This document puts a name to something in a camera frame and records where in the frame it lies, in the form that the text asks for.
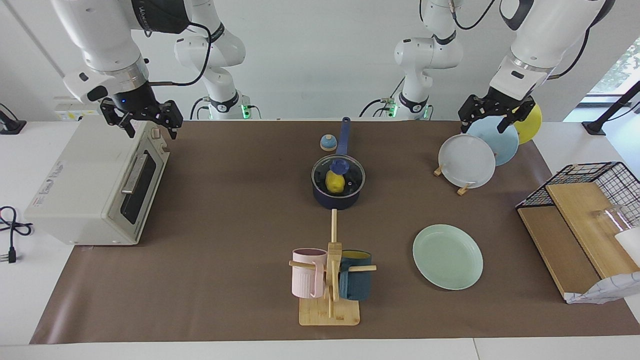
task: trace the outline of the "pink mug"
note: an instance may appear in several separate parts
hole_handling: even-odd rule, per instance
[[[302,248],[293,250],[293,261],[313,264],[316,269],[293,266],[291,293],[303,299],[317,299],[324,295],[324,267],[326,250]]]

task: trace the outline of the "light blue plate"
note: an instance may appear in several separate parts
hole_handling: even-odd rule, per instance
[[[467,134],[477,136],[484,140],[489,146],[495,156],[495,166],[504,165],[515,156],[518,151],[518,145],[520,139],[518,137],[518,130],[514,126],[509,126],[500,134],[498,132],[498,124],[502,121],[502,117],[486,117],[475,121]]]
[[[413,241],[413,260],[427,280],[447,290],[462,290],[475,284],[483,270],[476,242],[451,225],[432,225]]]

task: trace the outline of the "green plate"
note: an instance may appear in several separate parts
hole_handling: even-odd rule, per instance
[[[483,259],[476,242],[451,225],[432,225],[413,241],[413,260],[433,284],[448,290],[462,290],[480,279]]]

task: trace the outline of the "oven knob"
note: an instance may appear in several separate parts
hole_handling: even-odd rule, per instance
[[[160,135],[160,129],[158,129],[157,127],[154,127],[153,129],[151,129],[151,139],[153,140],[157,140],[160,139],[162,136]]]

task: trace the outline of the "white table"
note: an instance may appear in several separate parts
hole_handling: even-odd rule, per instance
[[[24,210],[77,123],[32,122],[19,136],[2,136],[0,204]],[[604,137],[580,124],[544,123],[535,139],[552,172],[570,163],[621,161]],[[90,343],[29,345],[72,247],[36,231],[16,239],[20,263],[0,264],[0,359],[326,359],[331,348],[367,359],[637,359],[640,336],[599,338],[258,341],[204,343]],[[0,234],[0,252],[8,234]],[[627,299],[640,318],[640,297]]]

